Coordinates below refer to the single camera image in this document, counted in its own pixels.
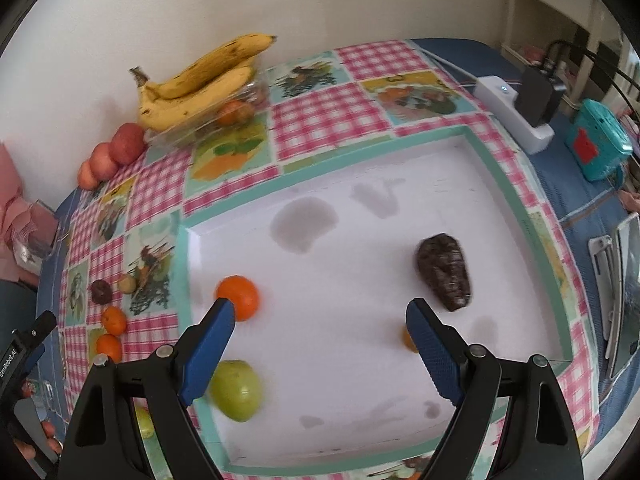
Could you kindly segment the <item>left hand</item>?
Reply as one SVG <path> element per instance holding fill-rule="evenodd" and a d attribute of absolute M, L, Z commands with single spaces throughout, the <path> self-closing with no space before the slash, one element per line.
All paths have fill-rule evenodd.
<path fill-rule="evenodd" d="M 24 398 L 29 398 L 32 395 L 32 388 L 30 388 L 30 385 L 27 382 L 24 382 L 24 384 L 22 385 L 22 395 L 24 396 Z M 55 453 L 57 456 L 60 456 L 63 452 L 63 445 L 55 437 L 54 426 L 47 420 L 44 420 L 41 423 L 41 427 L 44 434 L 46 435 L 47 446 L 53 453 Z M 36 450 L 31 445 L 17 439 L 13 439 L 13 441 L 16 447 L 20 450 L 25 460 L 34 460 L 36 458 Z"/>

